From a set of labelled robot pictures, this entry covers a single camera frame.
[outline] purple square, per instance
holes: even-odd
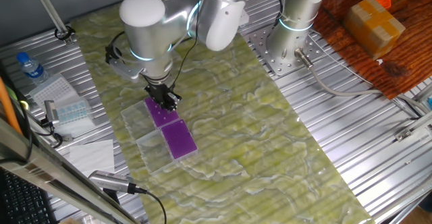
[[[194,139],[183,119],[161,128],[174,160],[197,150]]]
[[[152,98],[146,98],[144,99],[144,102],[146,103],[157,128],[178,119],[177,112],[169,112],[166,109],[161,109],[161,107],[155,103]]]

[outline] table surface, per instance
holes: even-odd
[[[198,154],[149,175],[131,138],[148,130],[130,134],[124,123],[129,119],[120,115],[147,96],[145,81],[123,80],[105,63],[105,45],[123,30],[118,8],[72,26],[132,177],[161,199],[170,222],[372,223],[240,35],[220,52],[198,43],[189,53],[175,92],[183,97],[177,113]],[[173,73],[193,43],[172,53]],[[128,50],[125,37],[119,44]],[[148,122],[145,116],[133,118],[143,127]],[[142,200],[150,222],[162,223],[159,204]]]
[[[246,11],[250,15],[250,22],[240,29],[245,40],[248,40],[249,34],[254,30],[272,24],[278,10],[277,0],[247,0]],[[319,36],[314,38],[340,63],[349,67],[345,61],[334,54],[333,49],[328,47],[324,40]],[[15,56],[19,51],[36,55],[50,73],[62,73],[78,94],[88,100],[94,112],[97,126],[76,136],[73,143],[64,144],[59,152],[67,157],[70,145],[91,144],[94,141],[113,139],[115,171],[118,174],[129,175],[128,166],[78,44],[65,47],[61,41],[53,37],[53,31],[48,31],[0,48],[0,59],[7,66],[17,87],[29,97],[28,92],[34,88],[34,85],[20,72],[16,63]],[[342,174],[360,203],[375,220],[382,221],[408,204],[399,197],[425,175],[424,171],[417,169],[426,167],[425,170],[431,170],[429,159],[432,153],[429,144],[424,142],[417,142],[403,150],[392,148],[396,141],[394,134],[410,123],[406,121],[405,112],[384,96],[342,98],[329,95],[314,83],[313,77],[304,68],[298,68],[292,73],[279,77],[269,69],[265,60],[259,57],[259,61]],[[339,90],[368,88],[367,84],[329,58],[316,61],[315,66],[320,75],[325,78],[324,81],[334,88]],[[431,79],[425,80],[406,95],[412,97],[431,82]],[[32,113],[37,117],[43,116],[42,111],[35,105],[32,105]],[[406,162],[410,159],[413,161],[407,165]],[[141,200],[137,196],[120,194],[119,199],[129,213],[135,217],[145,217]],[[50,202],[59,220],[72,217],[85,218],[88,222],[91,218],[54,196],[50,198]],[[394,202],[398,203],[397,208],[383,215],[377,215],[380,210]]]

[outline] blue label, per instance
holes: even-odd
[[[39,66],[33,72],[25,72],[25,74],[29,78],[38,78],[43,74],[43,67],[41,64],[39,64]]]

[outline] plastic container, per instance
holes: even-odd
[[[198,149],[184,120],[150,100],[124,109],[121,116],[131,138],[136,140],[148,173],[157,174],[196,154]]]
[[[149,119],[149,111],[143,101],[140,101],[127,109],[124,109],[121,113],[123,120],[128,129],[130,137],[137,140],[154,130],[156,130],[153,122]]]
[[[55,125],[55,132],[61,135],[80,134],[95,127],[90,113],[90,106],[85,98],[68,105],[57,107],[59,123]]]
[[[54,100],[57,108],[80,100],[78,93],[61,74],[50,77],[29,94],[44,112],[45,100]]]
[[[16,59],[20,62],[21,71],[26,74],[36,85],[47,81],[49,74],[35,58],[31,58],[25,52],[18,53]]]
[[[174,161],[160,130],[155,130],[136,140],[141,159],[150,174],[157,174],[171,167]]]

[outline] white paper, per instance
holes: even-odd
[[[113,140],[71,146],[69,162],[86,177],[96,170],[114,173]]]

